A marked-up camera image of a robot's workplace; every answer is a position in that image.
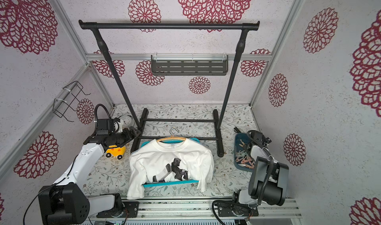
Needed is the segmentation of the white t-shirt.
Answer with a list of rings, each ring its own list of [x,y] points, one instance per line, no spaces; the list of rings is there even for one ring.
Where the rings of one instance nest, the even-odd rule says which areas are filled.
[[[129,162],[129,200],[143,198],[146,183],[197,180],[197,189],[205,192],[213,179],[211,150],[191,139],[174,144],[152,140],[132,152]]]

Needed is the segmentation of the wooden hanger with metal hook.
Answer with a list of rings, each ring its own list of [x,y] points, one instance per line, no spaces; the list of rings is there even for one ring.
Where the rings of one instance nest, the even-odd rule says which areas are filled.
[[[185,137],[179,137],[179,136],[175,136],[175,132],[179,132],[179,129],[177,127],[172,127],[170,129],[170,136],[169,137],[165,137],[165,138],[160,138],[160,139],[156,139],[157,142],[172,142],[172,141],[185,141],[186,138]]]

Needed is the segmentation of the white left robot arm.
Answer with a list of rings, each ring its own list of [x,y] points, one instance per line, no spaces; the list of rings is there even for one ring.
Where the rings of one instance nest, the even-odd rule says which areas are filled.
[[[69,168],[53,185],[44,186],[37,195],[45,225],[82,224],[89,216],[105,213],[112,217],[126,214],[118,193],[87,197],[83,185],[110,146],[124,146],[141,134],[134,127],[107,134],[94,132],[84,142]]]

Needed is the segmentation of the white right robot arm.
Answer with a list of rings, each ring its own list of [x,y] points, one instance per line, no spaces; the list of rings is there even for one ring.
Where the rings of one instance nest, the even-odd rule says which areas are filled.
[[[268,145],[271,139],[262,132],[250,130],[243,133],[237,127],[234,139],[234,165],[251,173],[247,189],[233,195],[233,202],[259,206],[262,203],[282,206],[286,200],[289,167],[277,161]]]

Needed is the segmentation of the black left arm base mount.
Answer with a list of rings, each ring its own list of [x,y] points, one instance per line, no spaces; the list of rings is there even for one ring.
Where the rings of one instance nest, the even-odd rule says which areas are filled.
[[[136,218],[139,211],[139,202],[136,201],[122,201],[117,203],[114,208],[100,212],[96,218]]]

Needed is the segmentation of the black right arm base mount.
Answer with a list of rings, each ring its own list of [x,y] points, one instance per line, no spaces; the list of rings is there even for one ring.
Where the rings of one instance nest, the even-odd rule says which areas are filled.
[[[217,210],[219,217],[257,217],[259,211],[257,207],[234,203],[225,200],[215,200],[212,202],[212,208]]]

